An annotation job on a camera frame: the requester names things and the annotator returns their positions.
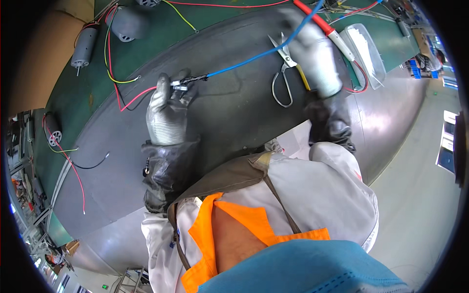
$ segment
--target scissors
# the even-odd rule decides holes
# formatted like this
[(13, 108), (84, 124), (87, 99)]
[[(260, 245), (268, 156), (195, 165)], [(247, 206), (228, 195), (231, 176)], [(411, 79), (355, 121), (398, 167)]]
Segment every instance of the scissors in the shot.
[[(275, 42), (269, 35), (267, 35), (267, 36), (269, 37), (269, 39), (272, 42), (274, 47), (279, 46), (277, 44), (277, 42)], [(284, 43), (286, 40), (287, 40), (287, 38), (285, 38), (285, 36), (283, 35), (283, 32), (282, 32), (282, 43)], [(301, 76), (301, 79), (303, 80), (305, 88), (307, 90), (311, 90), (311, 88), (310, 88), (310, 85), (308, 84), (308, 81), (306, 80), (306, 77), (304, 76), (304, 72), (301, 69), (300, 64), (298, 64), (298, 63), (296, 63), (295, 61), (292, 60), (292, 58), (290, 56), (290, 51), (288, 49), (288, 46), (284, 46), (283, 48), (278, 49), (277, 52), (283, 58), (283, 65), (282, 65), (282, 70), (281, 71), (282, 71), (283, 79), (285, 80), (285, 84), (287, 85), (288, 94), (290, 96), (290, 104), (288, 104), (288, 105), (282, 104), (279, 101), (279, 99), (277, 99), (277, 96), (275, 96), (275, 90), (274, 90), (273, 86), (275, 85), (275, 80), (277, 79), (277, 76), (279, 76), (278, 72), (277, 72), (277, 74), (275, 74), (275, 76), (272, 80), (272, 94), (273, 94), (274, 99), (277, 101), (277, 103), (279, 103), (280, 106), (282, 106), (284, 108), (288, 108), (293, 104), (293, 97), (292, 97), (292, 93), (290, 91), (290, 85), (288, 84), (287, 77), (285, 76), (285, 70), (287, 68), (296, 67), (296, 69), (298, 69), (298, 72), (300, 73), (300, 76)]]

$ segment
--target yellow-green wire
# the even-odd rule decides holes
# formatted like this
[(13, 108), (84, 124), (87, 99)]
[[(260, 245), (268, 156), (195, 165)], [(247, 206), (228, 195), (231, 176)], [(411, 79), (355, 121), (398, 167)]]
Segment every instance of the yellow-green wire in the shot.
[(76, 148), (76, 149), (72, 149), (72, 150), (54, 150), (51, 145), (49, 143), (47, 143), (47, 145), (49, 146), (49, 148), (51, 149), (51, 151), (53, 151), (54, 153), (64, 153), (66, 151), (74, 151), (74, 150), (78, 150), (79, 148)]
[(107, 32), (106, 32), (106, 38), (104, 40), (104, 63), (106, 64), (107, 75), (115, 83), (132, 83), (132, 82), (136, 81), (137, 79), (139, 79), (141, 76), (139, 75), (139, 76), (137, 76), (136, 78), (134, 78), (132, 80), (128, 80), (128, 81), (125, 81), (125, 82), (120, 82), (120, 81), (117, 81), (117, 80), (113, 79), (113, 77), (111, 76), (111, 73), (107, 69), (107, 59), (106, 59), (106, 45), (107, 45), (107, 42), (108, 42), (107, 36), (109, 35), (109, 30), (111, 28), (111, 25), (113, 24), (114, 16), (115, 16), (115, 13), (113, 14), (113, 17), (111, 18), (111, 21), (109, 22), (109, 26), (107, 27)]
[(176, 10), (177, 14), (179, 14), (179, 16), (182, 18), (183, 21), (185, 21), (190, 27), (192, 27), (192, 29), (196, 32), (196, 34), (199, 32), (199, 30), (197, 30), (190, 22), (187, 21), (187, 19), (184, 18), (184, 16), (182, 16), (182, 14), (179, 12), (179, 10), (177, 10), (176, 7), (174, 7), (173, 4), (169, 3), (168, 1), (166, 0), (162, 0), (163, 2), (167, 3), (169, 6), (171, 6), (174, 10)]

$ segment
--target orange vest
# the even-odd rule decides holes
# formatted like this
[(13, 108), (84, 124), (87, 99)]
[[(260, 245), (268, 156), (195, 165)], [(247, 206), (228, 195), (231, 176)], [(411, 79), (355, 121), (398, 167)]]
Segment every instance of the orange vest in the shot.
[(327, 228), (276, 236), (269, 224), (264, 208), (249, 208), (235, 203), (216, 201), (222, 195), (223, 193), (218, 192), (205, 198), (194, 224), (189, 229), (189, 234), (202, 253), (202, 259), (187, 270), (181, 278), (182, 285), (187, 293), (197, 292), (200, 285), (218, 275), (212, 233), (213, 205), (240, 222), (267, 246), (292, 239), (330, 240)]

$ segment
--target blue wire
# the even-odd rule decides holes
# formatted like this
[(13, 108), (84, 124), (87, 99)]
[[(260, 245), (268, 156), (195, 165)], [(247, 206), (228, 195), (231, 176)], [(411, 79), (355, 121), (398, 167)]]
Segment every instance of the blue wire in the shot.
[(256, 55), (252, 58), (249, 58), (247, 59), (246, 61), (244, 62), (241, 62), (241, 63), (238, 63), (236, 65), (233, 65), (233, 66), (230, 66), (230, 67), (227, 67), (225, 69), (222, 69), (222, 70), (219, 70), (219, 71), (216, 71), (214, 73), (209, 73), (207, 74), (207, 77), (210, 77), (210, 76), (214, 76), (214, 75), (217, 75), (217, 74), (220, 74), (220, 73), (223, 73), (223, 72), (226, 72), (226, 71), (229, 71), (231, 69), (235, 69), (235, 68), (238, 68), (240, 66), (243, 66), (243, 65), (246, 65), (248, 64), (249, 62), (252, 62), (256, 59), (259, 59), (261, 57), (264, 57), (266, 55), (269, 55), (273, 52), (276, 52), (278, 49), (281, 49), (283, 47), (285, 47), (286, 45), (288, 45), (294, 37), (296, 37), (296, 35), (298, 35), (298, 33), (301, 31), (301, 29), (303, 28), (303, 26), (306, 25), (307, 22), (309, 22), (311, 20), (311, 18), (313, 17), (314, 14), (316, 14), (316, 12), (318, 12), (318, 10), (322, 7), (323, 5), (323, 2), (324, 0), (319, 0), (318, 4), (314, 7), (313, 11), (311, 11), (310, 14), (308, 14), (304, 19), (303, 21), (301, 22), (301, 24), (296, 28), (296, 30), (288, 37), (288, 39), (281, 45), (279, 45), (278, 47), (275, 47), (275, 48), (272, 48), (270, 49), (269, 51), (265, 51), (264, 53), (260, 53), (259, 55)]

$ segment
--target blue face mask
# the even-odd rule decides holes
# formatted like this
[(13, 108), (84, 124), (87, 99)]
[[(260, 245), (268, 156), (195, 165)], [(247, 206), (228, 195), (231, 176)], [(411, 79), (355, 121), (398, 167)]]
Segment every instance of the blue face mask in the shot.
[(358, 244), (290, 240), (256, 253), (199, 286), (199, 293), (411, 292)]

